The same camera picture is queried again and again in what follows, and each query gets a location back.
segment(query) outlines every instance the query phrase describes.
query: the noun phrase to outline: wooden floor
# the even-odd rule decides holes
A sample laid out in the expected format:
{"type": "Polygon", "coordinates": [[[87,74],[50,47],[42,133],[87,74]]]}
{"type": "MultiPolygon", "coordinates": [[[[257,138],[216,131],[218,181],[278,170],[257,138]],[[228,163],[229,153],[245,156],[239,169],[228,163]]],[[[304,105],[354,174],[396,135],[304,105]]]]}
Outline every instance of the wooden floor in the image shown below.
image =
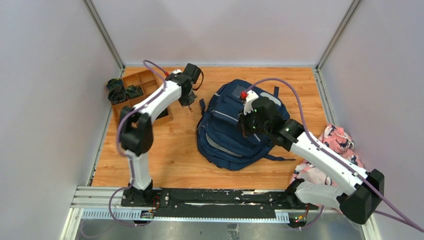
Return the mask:
{"type": "MultiPolygon", "coordinates": [[[[143,67],[127,67],[125,75],[143,67]]],[[[172,71],[176,68],[165,68],[172,71]]],[[[198,98],[191,105],[193,112],[181,107],[178,101],[170,106],[174,119],[153,128],[154,142],[149,151],[149,171],[154,187],[162,188],[220,188],[220,189],[285,189],[301,158],[282,147],[274,147],[272,155],[296,158],[296,161],[261,159],[240,170],[229,171],[209,163],[197,150],[196,125],[201,118],[199,99],[206,105],[212,95],[225,83],[242,79],[254,83],[263,78],[277,77],[288,81],[296,89],[309,130],[319,135],[326,119],[311,68],[282,67],[201,67],[204,82],[196,92],[198,98]]],[[[260,88],[272,93],[280,86],[279,97],[292,119],[301,122],[298,104],[290,89],[282,83],[268,81],[260,88]]],[[[129,182],[128,162],[118,155],[115,144],[117,127],[111,120],[97,165],[93,186],[126,186],[129,182]]]]}

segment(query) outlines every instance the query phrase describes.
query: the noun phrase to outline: white wall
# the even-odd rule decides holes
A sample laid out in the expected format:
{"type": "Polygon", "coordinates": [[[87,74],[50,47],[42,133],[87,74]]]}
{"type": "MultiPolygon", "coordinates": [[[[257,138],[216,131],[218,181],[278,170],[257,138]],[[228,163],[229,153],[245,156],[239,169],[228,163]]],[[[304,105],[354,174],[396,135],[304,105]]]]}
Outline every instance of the white wall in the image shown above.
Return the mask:
{"type": "MultiPolygon", "coordinates": [[[[424,1],[364,0],[322,73],[336,121],[385,196],[424,227],[424,1]]],[[[382,203],[378,208],[389,211],[382,203]]],[[[384,240],[423,239],[378,216],[384,240]]]]}
{"type": "Polygon", "coordinates": [[[81,0],[0,0],[0,239],[57,240],[118,76],[81,0]]]}
{"type": "Polygon", "coordinates": [[[123,62],[314,65],[352,0],[93,0],[123,62]]]}

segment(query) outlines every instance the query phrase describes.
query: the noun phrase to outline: white robotic arm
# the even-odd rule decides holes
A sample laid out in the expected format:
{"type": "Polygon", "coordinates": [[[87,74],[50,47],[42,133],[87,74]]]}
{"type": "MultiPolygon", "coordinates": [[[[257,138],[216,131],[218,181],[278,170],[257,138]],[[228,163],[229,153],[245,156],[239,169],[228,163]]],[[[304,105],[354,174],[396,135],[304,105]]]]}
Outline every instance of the white robotic arm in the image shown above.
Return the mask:
{"type": "MultiPolygon", "coordinates": [[[[136,104],[133,108],[137,109],[144,105],[144,108],[140,110],[139,113],[150,116],[151,123],[153,124],[159,114],[161,114],[171,103],[180,99],[181,90],[181,86],[176,82],[168,81],[166,87],[163,84],[152,95],[136,104]],[[164,89],[164,91],[157,98],[153,99],[154,96],[161,92],[161,89],[164,89]]],[[[149,173],[148,153],[145,152],[137,156],[133,151],[128,149],[125,151],[125,154],[128,156],[128,164],[131,164],[130,161],[132,161],[132,166],[134,168],[134,176],[132,176],[133,174],[130,171],[130,182],[132,179],[135,179],[133,186],[136,189],[145,190],[152,182],[152,177],[149,173]]]]}
{"type": "Polygon", "coordinates": [[[352,164],[318,141],[312,133],[308,136],[303,125],[297,121],[283,120],[275,103],[270,99],[259,97],[252,90],[242,93],[241,98],[244,109],[240,111],[238,123],[245,136],[266,134],[274,144],[308,160],[337,183],[337,186],[333,186],[295,179],[286,192],[291,192],[298,201],[305,204],[341,210],[353,222],[364,224],[381,199],[357,176],[361,175],[383,193],[383,174],[376,169],[367,172],[364,168],[352,164]],[[338,161],[326,152],[332,153],[338,161]],[[345,163],[355,172],[352,173],[341,163],[345,163]]]}

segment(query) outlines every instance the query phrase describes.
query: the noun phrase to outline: black cable bundle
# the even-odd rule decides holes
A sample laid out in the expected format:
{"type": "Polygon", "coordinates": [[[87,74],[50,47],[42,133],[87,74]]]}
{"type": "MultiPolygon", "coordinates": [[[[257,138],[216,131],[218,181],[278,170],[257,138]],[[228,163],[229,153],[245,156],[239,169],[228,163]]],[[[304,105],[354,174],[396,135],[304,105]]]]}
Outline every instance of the black cable bundle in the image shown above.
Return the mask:
{"type": "Polygon", "coordinates": [[[107,82],[106,88],[109,90],[107,98],[113,105],[127,100],[127,95],[124,91],[124,82],[121,78],[112,78],[107,82]]]}
{"type": "Polygon", "coordinates": [[[129,97],[129,99],[135,99],[143,95],[142,88],[139,86],[134,86],[134,85],[129,85],[125,89],[125,93],[129,97]]]}
{"type": "Polygon", "coordinates": [[[203,83],[203,79],[205,78],[205,76],[203,75],[203,71],[200,71],[200,74],[201,74],[201,82],[200,82],[200,85],[199,85],[198,87],[194,87],[194,86],[193,86],[193,90],[194,90],[194,91],[197,91],[197,90],[199,90],[199,89],[200,89],[200,86],[202,86],[202,83],[203,83]]]}

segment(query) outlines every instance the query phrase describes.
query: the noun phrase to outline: metal frame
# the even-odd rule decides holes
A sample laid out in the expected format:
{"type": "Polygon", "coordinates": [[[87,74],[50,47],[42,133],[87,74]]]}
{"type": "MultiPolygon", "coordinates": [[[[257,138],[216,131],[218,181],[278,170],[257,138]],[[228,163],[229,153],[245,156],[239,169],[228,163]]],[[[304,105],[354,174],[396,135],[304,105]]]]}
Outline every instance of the metal frame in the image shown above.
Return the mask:
{"type": "MultiPolygon", "coordinates": [[[[114,216],[119,220],[142,221],[143,210],[133,209],[131,207],[114,209],[114,216]]],[[[84,208],[81,219],[101,219],[112,220],[109,209],[106,208],[84,208]]],[[[152,221],[161,222],[207,222],[207,223],[267,223],[267,224],[288,224],[290,223],[288,212],[275,210],[275,218],[203,218],[203,217],[169,217],[155,216],[152,221]]]]}
{"type": "Polygon", "coordinates": [[[105,124],[104,129],[103,129],[103,133],[101,135],[101,140],[100,140],[100,144],[99,144],[98,149],[97,149],[97,154],[95,156],[94,164],[93,164],[93,167],[91,169],[90,177],[87,180],[87,184],[86,184],[87,186],[91,186],[92,183],[93,183],[93,179],[94,179],[94,176],[96,174],[97,164],[99,163],[100,155],[102,154],[103,145],[105,144],[106,134],[108,133],[109,124],[111,123],[112,114],[113,114],[112,108],[110,108],[109,109],[109,115],[107,117],[106,124],[105,124]]]}
{"type": "MultiPolygon", "coordinates": [[[[161,62],[160,65],[166,67],[185,67],[186,63],[170,63],[161,62]]],[[[214,63],[196,63],[198,67],[236,67],[236,68],[312,68],[316,67],[315,64],[214,64],[214,63]]],[[[126,64],[125,67],[144,67],[143,64],[126,64]]]]}
{"type": "Polygon", "coordinates": [[[110,54],[112,54],[113,59],[115,59],[116,64],[121,69],[121,72],[124,72],[125,65],[122,61],[121,57],[118,54],[117,49],[114,46],[114,43],[111,40],[111,37],[108,34],[108,31],[106,31],[105,26],[102,23],[102,20],[100,19],[99,14],[97,13],[97,10],[93,4],[92,0],[82,0],[82,2],[85,4],[85,7],[88,10],[88,13],[92,17],[98,31],[100,32],[101,36],[103,37],[104,43],[106,43],[107,48],[109,48],[110,54]]]}
{"type": "Polygon", "coordinates": [[[325,49],[324,53],[322,54],[321,58],[319,59],[318,64],[316,65],[316,69],[318,71],[323,68],[323,65],[326,63],[326,60],[328,59],[330,53],[332,52],[337,41],[339,40],[340,36],[342,35],[342,33],[345,30],[346,26],[348,25],[349,21],[352,19],[352,16],[355,14],[355,12],[358,9],[358,6],[361,2],[362,2],[362,0],[353,0],[352,3],[350,4],[349,8],[347,9],[346,14],[344,15],[343,19],[341,20],[337,30],[335,31],[335,33],[334,33],[333,37],[331,38],[327,48],[325,49]]]}
{"type": "Polygon", "coordinates": [[[321,71],[313,69],[313,76],[315,77],[316,87],[318,88],[319,98],[321,99],[322,108],[324,109],[325,118],[328,123],[338,125],[334,117],[333,108],[327,97],[327,88],[325,82],[323,81],[321,71]]]}
{"type": "MultiPolygon", "coordinates": [[[[78,186],[76,188],[75,194],[73,196],[72,203],[70,205],[71,209],[108,209],[109,200],[112,194],[119,189],[120,187],[113,186],[78,186]]],[[[269,192],[282,192],[284,190],[278,189],[256,189],[254,191],[243,191],[245,195],[254,195],[258,193],[269,193],[269,192]]],[[[121,199],[124,191],[119,191],[113,196],[111,205],[115,208],[121,207],[121,199]]],[[[150,210],[151,207],[131,207],[134,210],[150,210]]],[[[276,212],[290,212],[290,213],[303,213],[303,209],[292,209],[292,210],[276,210],[276,212]]],[[[311,213],[318,213],[318,210],[310,210],[311,213]]],[[[328,212],[335,212],[335,210],[325,210],[328,212]]]]}
{"type": "Polygon", "coordinates": [[[382,240],[374,214],[369,217],[364,225],[362,225],[362,231],[366,240],[382,240]]]}
{"type": "Polygon", "coordinates": [[[65,224],[60,235],[60,240],[73,240],[77,236],[78,227],[80,225],[81,217],[83,216],[84,209],[70,208],[67,214],[65,224]]]}

